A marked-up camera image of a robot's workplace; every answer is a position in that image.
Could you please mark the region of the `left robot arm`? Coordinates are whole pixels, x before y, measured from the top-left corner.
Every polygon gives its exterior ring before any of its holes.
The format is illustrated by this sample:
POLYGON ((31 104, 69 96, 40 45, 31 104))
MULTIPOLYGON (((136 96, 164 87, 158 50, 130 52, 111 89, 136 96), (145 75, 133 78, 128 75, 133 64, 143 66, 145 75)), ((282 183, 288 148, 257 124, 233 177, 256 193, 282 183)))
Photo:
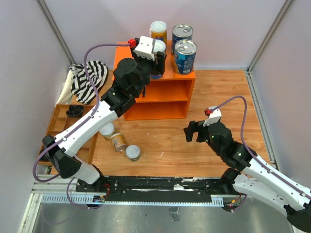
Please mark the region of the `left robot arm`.
POLYGON ((136 49, 131 58, 123 58, 113 71, 114 81, 101 101, 75 124, 56 136, 43 138, 45 154, 63 178, 74 177, 89 185, 101 186, 102 173, 77 157, 78 150, 108 123, 126 113, 140 97, 150 76, 164 74, 165 52, 143 57, 136 49))

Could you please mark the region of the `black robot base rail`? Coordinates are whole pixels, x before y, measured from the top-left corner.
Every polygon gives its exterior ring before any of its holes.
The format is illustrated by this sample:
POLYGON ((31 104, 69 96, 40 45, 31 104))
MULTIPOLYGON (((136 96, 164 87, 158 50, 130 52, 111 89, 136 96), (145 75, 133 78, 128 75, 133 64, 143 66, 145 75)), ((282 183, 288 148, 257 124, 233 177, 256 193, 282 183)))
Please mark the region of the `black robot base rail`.
POLYGON ((104 176, 94 184, 78 180, 75 191, 103 193, 109 201, 129 202, 210 202, 212 195, 239 193, 219 178, 104 176))

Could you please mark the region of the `tall blue colourful can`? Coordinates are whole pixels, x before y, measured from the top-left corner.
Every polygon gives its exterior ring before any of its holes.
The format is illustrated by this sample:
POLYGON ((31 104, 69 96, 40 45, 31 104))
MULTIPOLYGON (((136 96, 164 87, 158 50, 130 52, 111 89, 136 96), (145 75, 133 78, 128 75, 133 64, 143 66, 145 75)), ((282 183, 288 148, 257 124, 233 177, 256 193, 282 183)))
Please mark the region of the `tall blue colourful can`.
POLYGON ((165 72, 165 60, 166 60, 166 44, 162 40, 155 40, 155 46, 153 50, 155 55, 156 68, 155 74, 151 74, 150 78, 159 79, 165 72))

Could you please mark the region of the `yellow can with white lid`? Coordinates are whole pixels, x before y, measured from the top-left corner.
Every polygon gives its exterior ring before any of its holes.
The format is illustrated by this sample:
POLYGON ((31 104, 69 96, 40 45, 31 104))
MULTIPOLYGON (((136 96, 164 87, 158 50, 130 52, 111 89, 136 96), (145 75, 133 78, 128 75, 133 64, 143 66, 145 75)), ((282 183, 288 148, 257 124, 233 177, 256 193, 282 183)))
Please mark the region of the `yellow can with white lid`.
POLYGON ((149 28, 149 36, 167 44, 167 24, 163 21, 154 21, 149 28))

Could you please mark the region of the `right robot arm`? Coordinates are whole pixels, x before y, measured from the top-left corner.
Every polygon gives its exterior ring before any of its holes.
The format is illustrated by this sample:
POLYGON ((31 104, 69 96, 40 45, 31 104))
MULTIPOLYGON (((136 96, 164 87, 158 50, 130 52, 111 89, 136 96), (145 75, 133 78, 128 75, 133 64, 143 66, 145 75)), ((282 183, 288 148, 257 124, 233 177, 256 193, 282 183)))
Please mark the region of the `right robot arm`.
POLYGON ((311 190, 270 166, 255 151, 233 139, 231 130, 217 122, 205 126, 191 121, 183 129, 186 141, 205 142, 229 167, 222 180, 233 190, 252 196, 280 211, 297 229, 311 231, 311 190))

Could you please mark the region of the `blue yellow tin can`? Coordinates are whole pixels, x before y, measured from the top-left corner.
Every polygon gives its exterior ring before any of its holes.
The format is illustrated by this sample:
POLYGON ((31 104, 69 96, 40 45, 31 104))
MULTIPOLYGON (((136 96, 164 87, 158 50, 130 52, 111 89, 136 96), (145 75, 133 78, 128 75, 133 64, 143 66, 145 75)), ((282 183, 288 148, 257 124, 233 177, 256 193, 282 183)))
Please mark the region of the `blue yellow tin can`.
POLYGON ((187 75, 193 71, 197 45, 189 39, 176 42, 174 46, 173 70, 180 75, 187 75))

